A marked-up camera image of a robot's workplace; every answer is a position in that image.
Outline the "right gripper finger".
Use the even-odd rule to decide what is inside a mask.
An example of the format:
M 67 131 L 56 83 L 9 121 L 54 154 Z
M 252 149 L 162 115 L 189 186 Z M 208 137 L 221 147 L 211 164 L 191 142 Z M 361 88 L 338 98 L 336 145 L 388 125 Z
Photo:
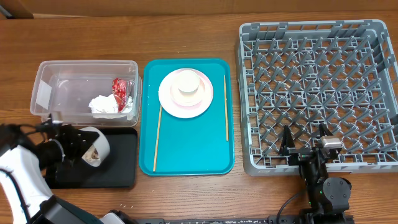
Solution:
M 326 124 L 321 123 L 319 124 L 319 132 L 320 132 L 320 137 L 325 137 L 325 136 L 332 136 L 332 132 L 327 128 Z
M 282 132 L 282 142 L 280 145 L 279 152 L 289 152 L 295 149 L 294 140 L 288 125 L 284 125 L 284 130 Z

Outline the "grey bowl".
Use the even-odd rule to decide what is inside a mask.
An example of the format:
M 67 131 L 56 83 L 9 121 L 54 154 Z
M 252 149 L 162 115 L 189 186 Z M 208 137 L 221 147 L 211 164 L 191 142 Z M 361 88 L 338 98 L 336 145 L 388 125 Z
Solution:
M 110 145 L 108 140 L 106 139 L 106 136 L 97 128 L 94 127 L 85 127 L 81 128 L 82 131 L 96 131 L 99 134 L 99 138 L 93 143 L 93 146 L 95 146 L 96 150 L 98 151 L 99 154 L 99 159 L 94 162 L 86 162 L 82 157 L 82 159 L 89 164 L 92 167 L 99 167 L 101 163 L 107 158 L 110 152 Z

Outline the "white napkin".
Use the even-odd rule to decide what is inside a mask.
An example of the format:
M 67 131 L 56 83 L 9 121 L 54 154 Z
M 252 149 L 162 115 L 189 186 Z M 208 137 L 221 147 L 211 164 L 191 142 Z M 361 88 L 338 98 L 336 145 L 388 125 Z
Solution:
M 130 113 L 132 111 L 132 98 L 129 96 L 124 109 L 119 113 L 118 104 L 113 94 L 109 96 L 99 95 L 92 99 L 88 105 L 94 118 L 115 119 L 121 118 L 122 113 Z

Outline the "red snack wrapper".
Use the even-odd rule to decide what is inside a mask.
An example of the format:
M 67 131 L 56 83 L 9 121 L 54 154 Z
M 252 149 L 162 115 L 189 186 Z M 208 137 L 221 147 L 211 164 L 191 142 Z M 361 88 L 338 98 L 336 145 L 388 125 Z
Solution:
M 128 99 L 127 81 L 115 78 L 112 84 L 112 93 L 118 105 L 118 112 L 120 113 L 125 108 Z

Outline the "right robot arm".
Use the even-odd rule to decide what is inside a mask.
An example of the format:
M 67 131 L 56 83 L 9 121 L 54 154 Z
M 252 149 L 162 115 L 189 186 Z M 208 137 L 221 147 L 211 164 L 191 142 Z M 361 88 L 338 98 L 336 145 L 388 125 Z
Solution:
M 328 161 L 336 159 L 343 147 L 341 140 L 334 136 L 325 124 L 318 127 L 320 140 L 310 148 L 297 149 L 290 131 L 285 125 L 282 132 L 281 156 L 288 157 L 288 165 L 298 166 L 305 182 L 305 189 L 286 201 L 278 211 L 279 223 L 283 209 L 303 193 L 308 195 L 309 208 L 302 209 L 292 223 L 353 223 L 346 217 L 351 195 L 351 182 L 341 177 L 330 177 L 326 168 Z

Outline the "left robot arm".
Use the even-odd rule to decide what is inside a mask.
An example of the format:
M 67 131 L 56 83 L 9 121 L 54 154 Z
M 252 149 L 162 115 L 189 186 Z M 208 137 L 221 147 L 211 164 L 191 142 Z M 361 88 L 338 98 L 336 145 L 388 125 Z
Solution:
M 33 126 L 43 141 L 35 144 L 21 124 L 1 125 L 1 186 L 10 204 L 14 223 L 135 223 L 122 211 L 102 218 L 53 194 L 42 169 L 74 163 L 91 148 L 108 147 L 104 134 L 92 127 L 77 129 L 51 121 Z

